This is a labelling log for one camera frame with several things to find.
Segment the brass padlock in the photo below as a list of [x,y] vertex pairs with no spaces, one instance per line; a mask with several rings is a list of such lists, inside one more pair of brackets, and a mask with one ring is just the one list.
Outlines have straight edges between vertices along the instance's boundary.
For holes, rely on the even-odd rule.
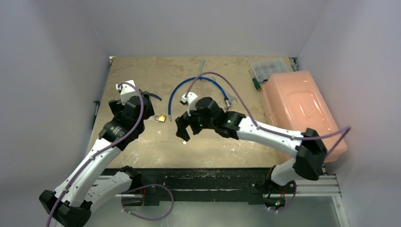
[[166,116],[163,114],[157,114],[155,115],[155,120],[158,122],[165,122],[166,121]]

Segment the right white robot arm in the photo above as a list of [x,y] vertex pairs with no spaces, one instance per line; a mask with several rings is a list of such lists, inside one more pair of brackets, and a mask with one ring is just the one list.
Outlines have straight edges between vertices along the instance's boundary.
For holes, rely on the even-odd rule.
[[327,149],[314,129],[291,131],[253,122],[242,113],[224,111],[211,97],[198,98],[194,93],[183,96],[180,103],[187,106],[187,110],[175,120],[176,135],[184,141],[190,139],[187,127],[194,135],[209,129],[223,138],[256,142],[287,154],[290,159],[273,167],[265,180],[270,192],[278,192],[299,177],[317,181],[323,173]]

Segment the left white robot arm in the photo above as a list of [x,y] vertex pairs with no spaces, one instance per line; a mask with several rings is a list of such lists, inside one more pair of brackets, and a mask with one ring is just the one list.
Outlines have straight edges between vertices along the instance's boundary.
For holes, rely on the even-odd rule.
[[65,227],[82,227],[92,213],[115,195],[140,190],[141,180],[130,167],[100,184],[94,183],[111,161],[145,130],[144,120],[155,114],[151,99],[147,93],[130,92],[120,100],[110,101],[109,106],[113,119],[104,125],[87,156],[63,183],[39,196],[49,215],[46,226],[54,219]]

